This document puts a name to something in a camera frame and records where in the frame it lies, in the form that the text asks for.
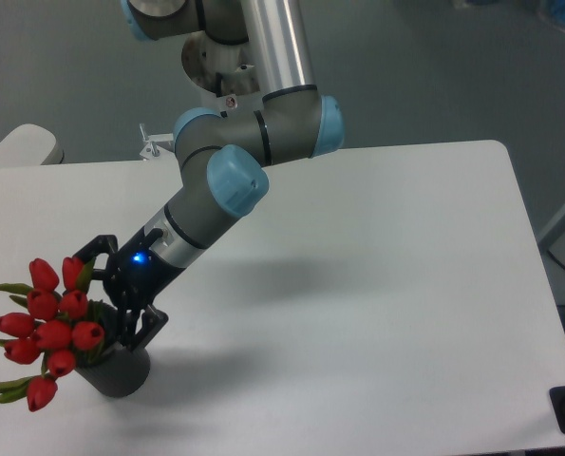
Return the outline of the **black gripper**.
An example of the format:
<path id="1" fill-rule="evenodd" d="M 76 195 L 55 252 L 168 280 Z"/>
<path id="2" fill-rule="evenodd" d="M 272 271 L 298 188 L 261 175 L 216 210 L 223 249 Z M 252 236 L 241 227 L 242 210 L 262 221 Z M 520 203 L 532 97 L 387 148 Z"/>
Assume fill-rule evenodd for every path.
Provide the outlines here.
<path id="1" fill-rule="evenodd" d="M 97 235 L 76 254 L 83 267 L 76 285 L 100 280 L 116 311 L 116 340 L 129 351 L 145 349 L 168 323 L 167 313 L 150 305 L 183 271 L 151 250 L 163 237 L 161 228 L 146 235 L 139 230 L 122 247 L 114 235 Z M 95 268 L 96 258 L 107 255 L 103 269 Z"/>

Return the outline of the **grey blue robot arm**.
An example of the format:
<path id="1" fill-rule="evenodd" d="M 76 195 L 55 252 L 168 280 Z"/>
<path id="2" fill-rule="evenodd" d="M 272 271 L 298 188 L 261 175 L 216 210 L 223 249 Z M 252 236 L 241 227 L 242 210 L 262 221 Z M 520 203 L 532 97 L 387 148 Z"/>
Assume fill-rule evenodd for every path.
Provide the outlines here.
<path id="1" fill-rule="evenodd" d="M 345 130 L 339 104 L 318 92 L 297 2 L 125 1 L 122 10 L 146 41 L 202 31 L 219 46 L 247 46 L 262 101 L 254 111 L 183 113 L 173 130 L 178 192 L 124 245 L 99 235 L 78 252 L 106 255 L 93 274 L 112 305 L 105 339 L 133 351 L 166 323 L 156 296 L 266 195 L 266 168 L 333 152 Z"/>

